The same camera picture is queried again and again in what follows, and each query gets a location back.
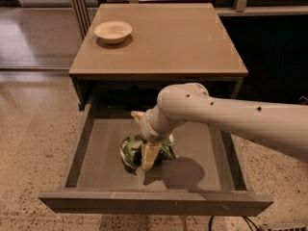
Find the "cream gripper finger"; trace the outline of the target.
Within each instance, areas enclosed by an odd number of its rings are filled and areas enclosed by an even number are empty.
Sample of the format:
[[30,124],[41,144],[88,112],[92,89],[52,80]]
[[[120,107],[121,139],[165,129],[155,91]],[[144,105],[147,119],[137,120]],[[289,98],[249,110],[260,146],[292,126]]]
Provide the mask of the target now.
[[161,150],[158,142],[146,142],[141,148],[141,168],[143,171],[152,169],[155,160]]
[[142,125],[143,118],[144,118],[144,112],[132,111],[131,116],[136,121],[137,124]]

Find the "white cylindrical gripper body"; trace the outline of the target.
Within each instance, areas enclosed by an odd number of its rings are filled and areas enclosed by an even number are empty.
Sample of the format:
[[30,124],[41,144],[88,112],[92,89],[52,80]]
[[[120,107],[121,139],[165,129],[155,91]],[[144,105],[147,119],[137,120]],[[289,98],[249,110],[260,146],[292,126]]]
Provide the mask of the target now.
[[146,141],[155,142],[164,140],[174,129],[174,122],[170,121],[155,106],[141,116],[141,135]]

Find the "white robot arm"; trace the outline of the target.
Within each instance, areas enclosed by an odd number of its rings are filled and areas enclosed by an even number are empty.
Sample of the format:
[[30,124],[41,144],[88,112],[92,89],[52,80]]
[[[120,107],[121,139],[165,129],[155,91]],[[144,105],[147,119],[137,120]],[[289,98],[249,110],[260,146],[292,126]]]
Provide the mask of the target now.
[[308,107],[214,98],[198,83],[170,85],[157,105],[133,111],[141,136],[156,147],[187,122],[199,122],[298,159],[308,161]]

